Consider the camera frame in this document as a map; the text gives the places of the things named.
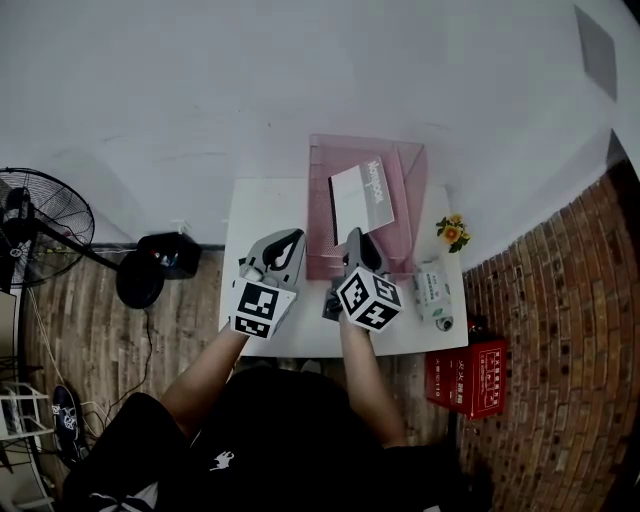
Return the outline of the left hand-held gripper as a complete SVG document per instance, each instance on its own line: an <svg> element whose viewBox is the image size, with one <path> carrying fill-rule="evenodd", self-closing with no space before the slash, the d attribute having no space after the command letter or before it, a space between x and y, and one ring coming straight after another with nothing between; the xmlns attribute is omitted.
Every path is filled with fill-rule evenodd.
<svg viewBox="0 0 640 512"><path fill-rule="evenodd" d="M298 277L306 251L299 228L271 233L256 241L232 284L230 326L250 337L270 340L298 299ZM277 270L268 264L284 264Z"/></svg>

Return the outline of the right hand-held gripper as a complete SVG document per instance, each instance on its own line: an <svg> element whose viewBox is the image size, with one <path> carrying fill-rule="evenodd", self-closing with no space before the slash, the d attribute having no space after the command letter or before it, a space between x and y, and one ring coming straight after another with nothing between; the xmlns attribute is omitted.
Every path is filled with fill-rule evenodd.
<svg viewBox="0 0 640 512"><path fill-rule="evenodd" d="M338 321L341 314L359 327L383 332L403 311L401 289L387 273L387 259L379 244L359 227L344 244L346 274L332 281L322 316Z"/></svg>

